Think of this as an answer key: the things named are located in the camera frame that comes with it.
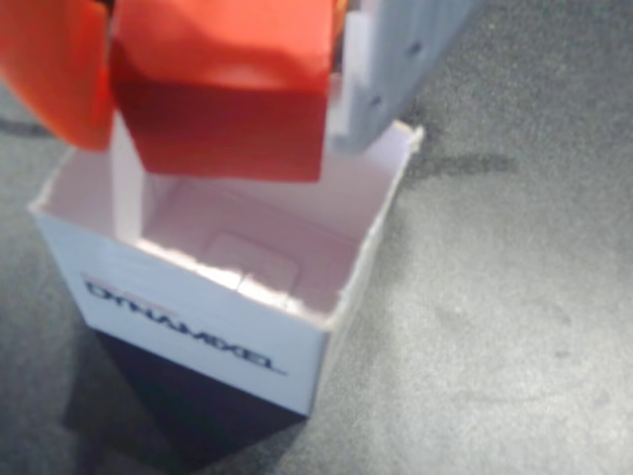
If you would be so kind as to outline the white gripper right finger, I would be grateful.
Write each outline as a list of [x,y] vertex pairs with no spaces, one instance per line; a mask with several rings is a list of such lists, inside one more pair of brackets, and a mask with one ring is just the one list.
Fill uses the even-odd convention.
[[345,16],[328,149],[355,154],[376,141],[482,6],[480,1],[354,1]]

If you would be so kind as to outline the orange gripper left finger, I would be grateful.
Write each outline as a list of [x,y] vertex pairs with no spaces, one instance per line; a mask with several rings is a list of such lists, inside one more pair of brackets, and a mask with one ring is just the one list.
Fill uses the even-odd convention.
[[54,135],[84,149],[110,143],[108,27],[99,1],[1,3],[1,80]]

